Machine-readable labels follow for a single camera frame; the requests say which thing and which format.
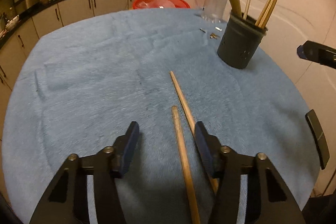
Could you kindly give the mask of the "red plastic basket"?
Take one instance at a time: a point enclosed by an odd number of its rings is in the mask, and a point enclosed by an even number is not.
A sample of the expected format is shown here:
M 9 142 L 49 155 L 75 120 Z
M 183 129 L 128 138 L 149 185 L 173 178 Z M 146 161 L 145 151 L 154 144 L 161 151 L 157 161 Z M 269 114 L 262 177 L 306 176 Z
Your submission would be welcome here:
M 132 4 L 133 9 L 146 8 L 190 8 L 184 0 L 135 0 Z

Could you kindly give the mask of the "blue towel table cover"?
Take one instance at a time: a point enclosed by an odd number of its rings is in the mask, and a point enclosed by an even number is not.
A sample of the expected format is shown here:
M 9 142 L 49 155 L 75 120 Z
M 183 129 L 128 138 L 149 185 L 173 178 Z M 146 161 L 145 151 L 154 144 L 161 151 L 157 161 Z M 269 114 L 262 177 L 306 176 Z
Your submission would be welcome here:
M 224 63 L 213 29 L 192 9 L 142 9 L 89 18 L 39 40 L 3 130 L 5 183 L 22 222 L 67 156 L 97 153 L 136 121 L 137 148 L 117 181 L 126 221 L 189 223 L 171 73 L 195 120 L 238 153 L 265 153 L 305 206 L 319 173 L 306 102 L 262 49 L 245 69 Z

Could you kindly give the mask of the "black utensil holder cup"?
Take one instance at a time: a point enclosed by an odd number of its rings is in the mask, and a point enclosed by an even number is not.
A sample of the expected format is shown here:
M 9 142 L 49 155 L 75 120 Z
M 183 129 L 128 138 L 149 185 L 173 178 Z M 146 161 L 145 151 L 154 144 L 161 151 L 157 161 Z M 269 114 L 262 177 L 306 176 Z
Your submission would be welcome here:
M 227 65 L 245 69 L 266 35 L 267 28 L 255 25 L 256 20 L 247 16 L 244 20 L 232 12 L 221 39 L 217 54 Z

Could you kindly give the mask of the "clear glass pitcher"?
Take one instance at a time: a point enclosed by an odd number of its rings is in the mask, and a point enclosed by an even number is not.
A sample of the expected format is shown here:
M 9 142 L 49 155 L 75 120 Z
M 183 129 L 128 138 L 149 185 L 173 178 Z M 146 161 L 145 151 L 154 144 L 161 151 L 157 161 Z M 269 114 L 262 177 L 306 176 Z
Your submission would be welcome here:
M 201 9 L 201 18 L 210 22 L 222 22 L 228 0 L 195 0 L 195 5 Z

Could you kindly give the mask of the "kitchen cabinets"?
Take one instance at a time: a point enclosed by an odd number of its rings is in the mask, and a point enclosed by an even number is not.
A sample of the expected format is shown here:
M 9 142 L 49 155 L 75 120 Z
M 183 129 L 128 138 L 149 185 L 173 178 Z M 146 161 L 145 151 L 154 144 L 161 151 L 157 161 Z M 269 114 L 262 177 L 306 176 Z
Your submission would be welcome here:
M 66 25 L 102 14 L 130 9 L 134 0 L 53 0 L 39 4 L 1 38 L 1 114 L 38 40 Z

